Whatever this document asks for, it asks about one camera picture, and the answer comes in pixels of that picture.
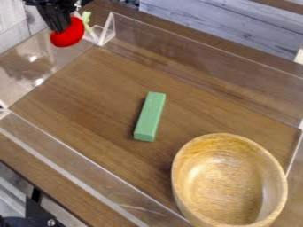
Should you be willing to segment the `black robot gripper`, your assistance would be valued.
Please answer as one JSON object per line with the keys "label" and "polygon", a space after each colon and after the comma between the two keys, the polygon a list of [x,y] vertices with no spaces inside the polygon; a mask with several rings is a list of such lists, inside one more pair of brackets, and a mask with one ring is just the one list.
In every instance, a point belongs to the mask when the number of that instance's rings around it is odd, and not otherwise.
{"label": "black robot gripper", "polygon": [[82,0],[23,0],[26,5],[39,8],[38,12],[47,23],[50,29],[58,34],[63,33],[71,25],[70,12],[82,7]]}

